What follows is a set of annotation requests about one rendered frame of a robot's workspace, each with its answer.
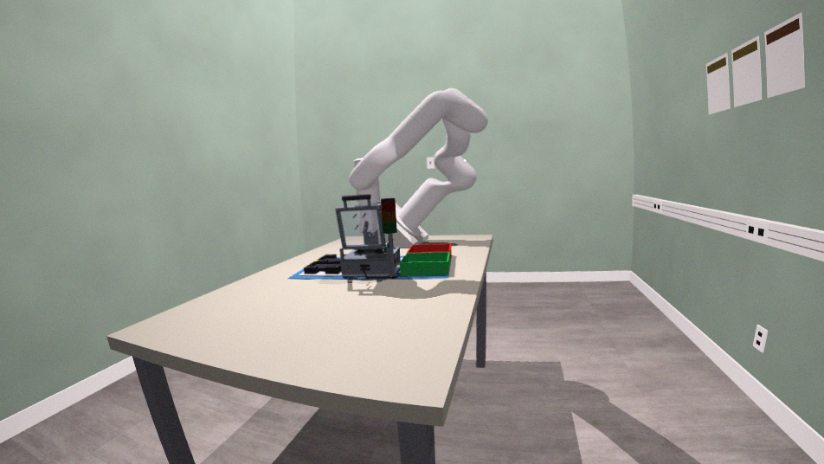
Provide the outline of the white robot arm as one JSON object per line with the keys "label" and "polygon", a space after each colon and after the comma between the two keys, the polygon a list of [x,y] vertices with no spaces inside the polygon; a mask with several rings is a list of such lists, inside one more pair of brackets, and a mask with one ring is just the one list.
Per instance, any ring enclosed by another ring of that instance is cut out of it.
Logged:
{"label": "white robot arm", "polygon": [[412,235],[422,233],[419,225],[446,195],[474,185],[476,172],[460,155],[467,151],[471,133],[481,132],[487,126],[487,115],[479,106],[454,88],[430,94],[387,139],[364,158],[354,161],[355,168],[350,175],[357,195],[371,194],[370,203],[381,204],[379,176],[403,158],[441,119],[447,139],[435,154],[434,163],[448,180],[429,178],[402,209],[396,208],[396,222]]}

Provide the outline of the green bin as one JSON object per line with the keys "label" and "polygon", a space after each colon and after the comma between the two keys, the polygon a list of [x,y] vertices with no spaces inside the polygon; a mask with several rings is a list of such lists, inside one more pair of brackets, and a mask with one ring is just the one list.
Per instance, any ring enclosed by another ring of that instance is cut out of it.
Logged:
{"label": "green bin", "polygon": [[448,275],[449,253],[406,253],[400,261],[401,276]]}

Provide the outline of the red bin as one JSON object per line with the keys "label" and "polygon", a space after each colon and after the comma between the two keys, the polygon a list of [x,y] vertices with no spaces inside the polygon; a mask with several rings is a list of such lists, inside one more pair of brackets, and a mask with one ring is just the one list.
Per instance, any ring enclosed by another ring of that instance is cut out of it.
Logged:
{"label": "red bin", "polygon": [[412,245],[407,253],[450,252],[451,244]]}

